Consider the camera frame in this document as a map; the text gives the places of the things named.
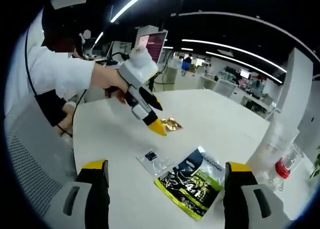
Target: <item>black ceiling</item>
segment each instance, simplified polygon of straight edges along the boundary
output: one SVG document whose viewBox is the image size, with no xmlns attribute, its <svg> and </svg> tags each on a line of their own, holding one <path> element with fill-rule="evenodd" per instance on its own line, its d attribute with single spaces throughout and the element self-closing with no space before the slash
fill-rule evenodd
<svg viewBox="0 0 320 229">
<path fill-rule="evenodd" d="M 63 10 L 76 18 L 79 27 L 89 29 L 92 37 L 104 36 L 98 47 L 110 41 L 133 42 L 136 27 L 154 25 L 168 30 L 167 46 L 192 48 L 197 54 L 218 53 L 217 46 L 182 42 L 203 40 L 240 48 L 264 57 L 279 66 L 286 63 L 294 47 L 314 62 L 314 73 L 320 73 L 319 62 L 299 43 L 284 33 L 262 23 L 229 15 L 171 16 L 172 13 L 228 12 L 272 23 L 294 35 L 320 57 L 320 20 L 318 0 L 140 0 L 114 24 L 109 25 L 111 8 L 114 16 L 130 0 L 87 0 L 85 5 Z M 232 51 L 234 58 L 270 74 L 279 70 L 245 53 Z"/>
</svg>

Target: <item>gold wrapper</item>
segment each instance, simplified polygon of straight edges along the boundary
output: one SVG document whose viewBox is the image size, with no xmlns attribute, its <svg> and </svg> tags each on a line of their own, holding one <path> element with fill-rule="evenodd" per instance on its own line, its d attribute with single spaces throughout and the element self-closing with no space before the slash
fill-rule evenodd
<svg viewBox="0 0 320 229">
<path fill-rule="evenodd" d="M 174 132 L 182 129 L 183 127 L 175 121 L 173 118 L 162 119 L 162 124 L 164 125 L 167 132 Z"/>
</svg>

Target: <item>computer screen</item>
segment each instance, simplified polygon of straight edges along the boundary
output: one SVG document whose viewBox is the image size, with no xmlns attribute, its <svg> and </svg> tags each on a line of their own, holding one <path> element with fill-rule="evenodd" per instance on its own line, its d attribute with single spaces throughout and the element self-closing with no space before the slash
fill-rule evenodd
<svg viewBox="0 0 320 229">
<path fill-rule="evenodd" d="M 138 45 L 145 46 L 155 63 L 159 62 L 162 49 L 164 47 L 167 31 L 143 35 L 139 39 Z"/>
<path fill-rule="evenodd" d="M 248 72 L 248 71 L 246 71 L 246 70 L 241 70 L 240 76 L 242 76 L 243 78 L 249 79 L 249 77 L 250 77 L 250 72 Z"/>
</svg>

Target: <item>gray chair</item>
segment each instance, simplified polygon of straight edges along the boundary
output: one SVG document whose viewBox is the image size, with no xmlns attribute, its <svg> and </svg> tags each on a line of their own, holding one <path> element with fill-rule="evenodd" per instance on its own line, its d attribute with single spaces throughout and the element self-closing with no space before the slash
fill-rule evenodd
<svg viewBox="0 0 320 229">
<path fill-rule="evenodd" d="M 12 108 L 4 126 L 16 178 L 35 211 L 44 217 L 52 198 L 77 177 L 73 150 L 54 132 L 33 95 Z"/>
<path fill-rule="evenodd" d="M 222 96 L 230 98 L 237 87 L 237 84 L 234 84 L 227 80 L 219 79 L 214 86 L 213 91 L 219 93 Z"/>
</svg>

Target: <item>potted plant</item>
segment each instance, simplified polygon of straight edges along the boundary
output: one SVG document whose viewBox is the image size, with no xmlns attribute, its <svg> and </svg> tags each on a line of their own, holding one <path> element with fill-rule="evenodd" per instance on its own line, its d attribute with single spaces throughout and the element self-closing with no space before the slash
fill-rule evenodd
<svg viewBox="0 0 320 229">
<path fill-rule="evenodd" d="M 320 153 L 316 157 L 313 168 L 314 168 L 314 170 L 313 170 L 312 174 L 310 175 L 310 178 L 314 178 L 320 173 Z"/>
</svg>

